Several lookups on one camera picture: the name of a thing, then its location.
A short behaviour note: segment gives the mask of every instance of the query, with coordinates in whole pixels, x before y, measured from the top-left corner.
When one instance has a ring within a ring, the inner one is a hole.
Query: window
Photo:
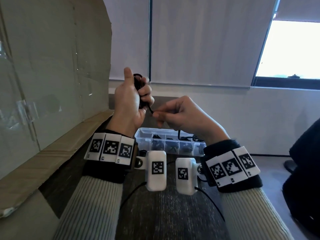
[[[273,20],[252,85],[320,90],[320,23]]]

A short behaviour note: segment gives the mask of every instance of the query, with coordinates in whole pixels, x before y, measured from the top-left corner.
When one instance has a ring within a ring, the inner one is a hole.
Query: white window blind
[[[276,0],[153,0],[151,80],[250,87]]]
[[[112,29],[110,79],[123,80],[123,68],[148,77],[149,0],[103,0]]]
[[[320,0],[280,0],[275,20],[320,22]]]

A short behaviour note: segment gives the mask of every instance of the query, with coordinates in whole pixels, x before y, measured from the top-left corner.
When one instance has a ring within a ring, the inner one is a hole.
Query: person's right hand
[[[188,96],[166,102],[152,116],[157,120],[158,127],[161,128],[167,122],[175,131],[183,130],[196,135],[207,146],[230,139],[224,128]]]

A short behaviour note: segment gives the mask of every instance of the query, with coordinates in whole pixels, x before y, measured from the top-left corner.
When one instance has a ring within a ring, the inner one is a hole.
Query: metal screw
[[[134,167],[141,168],[142,164],[143,164],[143,161],[140,158],[136,158],[136,162],[135,162]]]
[[[199,165],[197,170],[198,170],[198,173],[203,174],[202,165]]]

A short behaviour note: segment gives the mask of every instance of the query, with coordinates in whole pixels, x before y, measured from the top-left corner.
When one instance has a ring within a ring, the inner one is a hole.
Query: plastic storage box
[[[193,136],[181,131],[181,137]],[[203,156],[204,142],[178,140],[178,131],[173,129],[139,128],[134,137],[137,140],[139,150],[165,151],[169,154],[187,156]]]

